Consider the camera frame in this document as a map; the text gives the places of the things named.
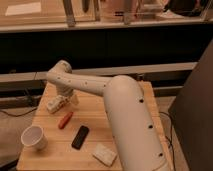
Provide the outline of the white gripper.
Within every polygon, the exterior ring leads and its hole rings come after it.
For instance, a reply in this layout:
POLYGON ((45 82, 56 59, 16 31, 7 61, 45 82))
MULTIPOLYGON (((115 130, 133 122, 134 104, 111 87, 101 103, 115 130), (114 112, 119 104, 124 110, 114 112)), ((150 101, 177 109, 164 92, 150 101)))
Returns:
POLYGON ((72 105, 77 106, 79 104, 79 100, 76 94, 74 94, 74 90, 65 85, 56 85, 56 92, 58 95, 64 96, 64 97, 70 97, 70 103, 72 105))

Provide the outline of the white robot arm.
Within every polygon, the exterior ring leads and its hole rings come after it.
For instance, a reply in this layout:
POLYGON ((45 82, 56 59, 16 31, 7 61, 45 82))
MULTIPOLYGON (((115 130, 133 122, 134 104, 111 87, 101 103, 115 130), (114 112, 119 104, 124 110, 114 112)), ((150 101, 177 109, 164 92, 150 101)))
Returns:
POLYGON ((123 171, 171 171, 139 83, 126 75, 100 77, 73 74, 60 60, 46 74, 57 93, 74 89, 103 97, 123 171))

